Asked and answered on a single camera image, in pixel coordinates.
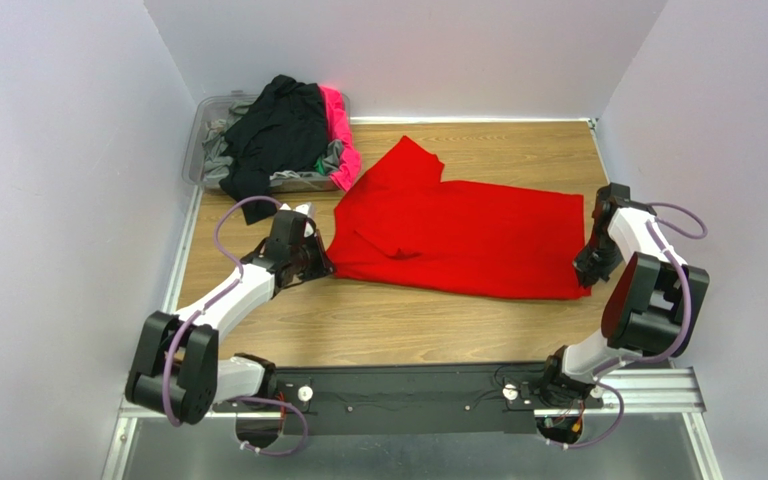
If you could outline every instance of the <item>pink clothing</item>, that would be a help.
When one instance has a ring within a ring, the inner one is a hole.
[[[325,99],[325,117],[328,119],[328,141],[340,139],[343,142],[343,154],[340,156],[340,169],[331,174],[331,180],[342,190],[348,191],[360,174],[360,154],[351,143],[351,127],[348,114],[339,90],[319,85]]]

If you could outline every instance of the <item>plastic container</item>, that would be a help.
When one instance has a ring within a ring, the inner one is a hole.
[[[254,101],[259,95],[243,92],[231,92],[228,96],[210,97],[198,105],[195,113],[195,122],[192,125],[192,134],[189,136],[189,146],[186,150],[186,162],[183,164],[183,180],[192,185],[200,185],[207,191],[221,191],[218,181],[204,180],[204,147],[207,128],[210,122],[227,118],[228,110],[234,102],[239,100]],[[343,95],[346,114],[349,112],[349,100]],[[337,190],[337,186],[327,175],[316,174],[304,178],[276,178],[271,181],[273,193],[287,192],[318,192]]]

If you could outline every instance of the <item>white backdrop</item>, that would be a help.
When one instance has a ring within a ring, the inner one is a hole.
[[[768,2],[670,0],[597,128],[610,178],[698,212],[712,285],[681,363],[725,478],[768,478]]]
[[[146,0],[196,101],[279,73],[353,116],[599,115],[665,0]]]
[[[141,2],[0,1],[0,478],[98,478],[191,189]]]

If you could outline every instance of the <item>wood grain surface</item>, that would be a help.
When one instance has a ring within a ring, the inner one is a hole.
[[[407,135],[439,156],[446,166],[444,180],[583,194],[583,242],[594,195],[606,183],[584,122],[357,125],[353,130],[364,169]],[[278,196],[292,206],[315,203],[326,246],[341,197],[340,192]],[[180,306],[196,301],[232,270],[212,243],[215,223],[232,205],[224,195],[204,194]],[[269,220],[246,226],[241,217],[234,214],[221,236],[240,256],[271,227]],[[329,277],[281,292],[258,308],[221,345],[221,358],[246,352],[282,366],[538,360],[593,332],[613,287],[614,282],[597,285],[592,296],[575,301],[507,301]]]

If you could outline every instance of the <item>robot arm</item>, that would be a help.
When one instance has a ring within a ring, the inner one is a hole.
[[[218,346],[248,313],[282,289],[330,275],[322,239],[312,221],[312,206],[277,212],[268,238],[241,259],[211,292],[174,314],[155,312],[145,321],[127,379],[126,399],[163,411],[163,364],[171,339],[184,318],[197,315],[180,344],[186,355],[175,361],[170,378],[171,407],[180,421],[198,423],[222,400],[250,396],[268,388],[274,364],[252,355],[218,360]]]
[[[635,359],[665,352],[681,333],[683,295],[678,272],[665,255],[667,249],[673,253],[673,247],[655,224],[653,208],[629,197],[629,187],[614,183],[597,192],[591,238],[574,261],[579,283],[589,287],[608,280],[621,260],[626,268],[603,311],[600,328],[547,359],[534,391],[548,403],[586,398],[600,377]],[[654,236],[667,248],[660,248]],[[676,357],[688,345],[709,275],[673,256],[689,280],[692,298],[688,331],[671,354]]]

